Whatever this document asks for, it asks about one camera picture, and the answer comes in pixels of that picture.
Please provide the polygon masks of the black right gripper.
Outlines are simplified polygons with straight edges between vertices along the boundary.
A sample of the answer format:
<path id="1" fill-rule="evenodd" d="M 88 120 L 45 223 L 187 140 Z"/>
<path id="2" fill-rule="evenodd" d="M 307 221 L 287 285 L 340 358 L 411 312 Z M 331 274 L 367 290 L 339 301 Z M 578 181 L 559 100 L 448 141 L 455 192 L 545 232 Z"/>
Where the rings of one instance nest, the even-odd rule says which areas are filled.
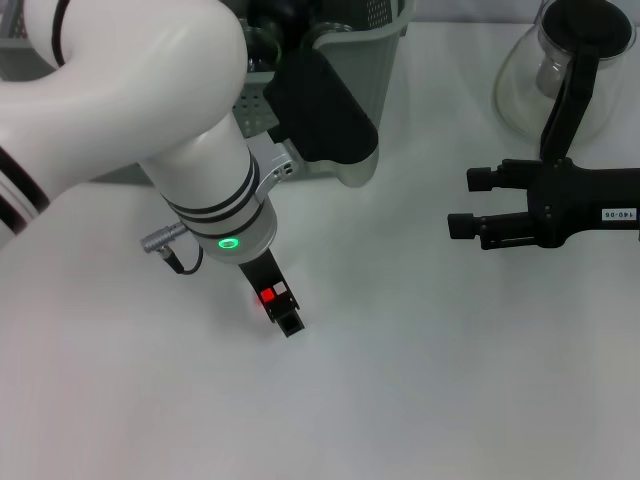
<path id="1" fill-rule="evenodd" d="M 586 169 L 570 158 L 548 164 L 505 159 L 494 170 L 471 168 L 470 192 L 524 190 L 527 213 L 476 217 L 449 214 L 452 240 L 480 240 L 483 250 L 539 246 L 554 249 L 586 231 L 639 229 L 639 170 Z"/>

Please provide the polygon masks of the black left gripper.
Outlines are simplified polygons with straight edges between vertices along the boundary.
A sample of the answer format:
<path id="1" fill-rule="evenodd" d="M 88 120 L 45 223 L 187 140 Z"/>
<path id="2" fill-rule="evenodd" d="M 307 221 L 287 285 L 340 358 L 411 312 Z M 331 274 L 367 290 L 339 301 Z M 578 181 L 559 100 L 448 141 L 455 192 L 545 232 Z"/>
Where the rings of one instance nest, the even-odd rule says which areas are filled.
<path id="1" fill-rule="evenodd" d="M 270 250 L 239 267 L 259 296 L 270 320 L 280 327 L 286 337 L 305 329 L 298 314 L 299 305 Z"/>

